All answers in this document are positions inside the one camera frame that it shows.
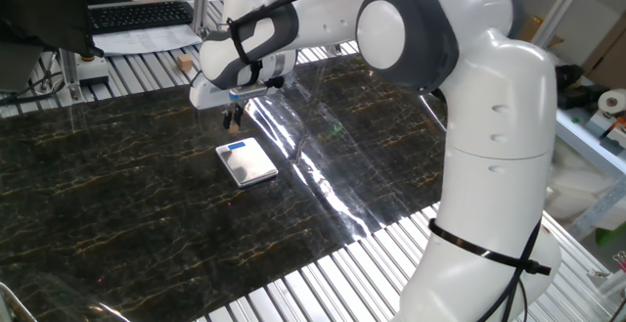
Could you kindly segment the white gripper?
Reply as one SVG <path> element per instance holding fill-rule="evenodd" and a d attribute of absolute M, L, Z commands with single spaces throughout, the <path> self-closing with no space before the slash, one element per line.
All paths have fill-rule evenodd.
<path fill-rule="evenodd" d="M 189 99 L 193 107 L 197 110 L 208 110 L 218 107 L 224 107 L 230 104 L 230 96 L 227 90 L 221 90 L 214 86 L 205 78 L 200 71 L 192 79 L 189 90 Z M 233 114 L 233 122 L 240 126 L 244 108 L 236 104 Z M 225 109 L 223 111 L 223 127 L 229 129 L 232 121 L 232 111 Z"/>

